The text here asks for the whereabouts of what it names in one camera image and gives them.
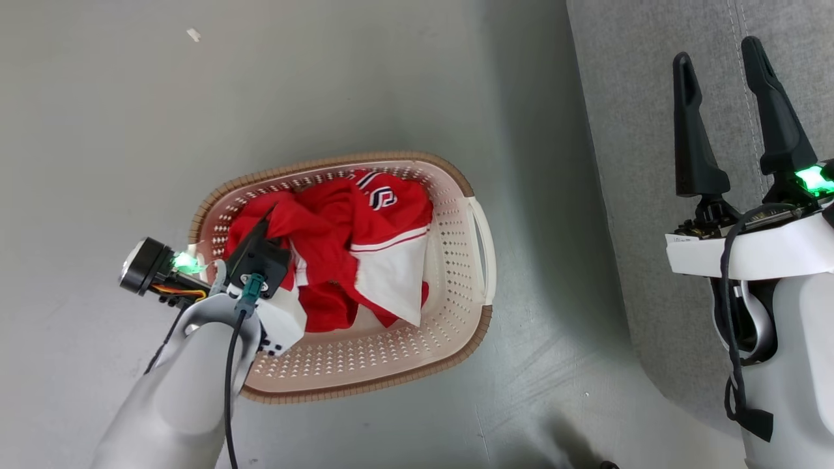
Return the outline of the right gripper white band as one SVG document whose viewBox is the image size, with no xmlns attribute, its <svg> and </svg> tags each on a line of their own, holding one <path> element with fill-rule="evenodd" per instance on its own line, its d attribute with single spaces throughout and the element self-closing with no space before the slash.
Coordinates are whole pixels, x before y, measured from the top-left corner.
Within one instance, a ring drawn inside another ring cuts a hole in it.
<svg viewBox="0 0 834 469">
<path fill-rule="evenodd" d="M 728 276 L 733 280 L 766 280 L 831 273 L 832 160 L 817 164 L 816 152 L 760 39 L 745 36 L 741 52 L 748 88 L 758 104 L 764 144 L 760 170 L 763 175 L 801 171 L 801 180 L 813 195 L 821 196 L 822 207 L 798 220 L 743 231 L 732 243 Z M 730 191 L 730 181 L 718 166 L 707 136 L 700 114 L 703 95 L 692 59 L 684 51 L 673 60 L 673 90 L 676 195 L 719 198 Z M 721 278 L 724 238 L 669 233 L 665 242 L 673 272 Z"/>
</svg>

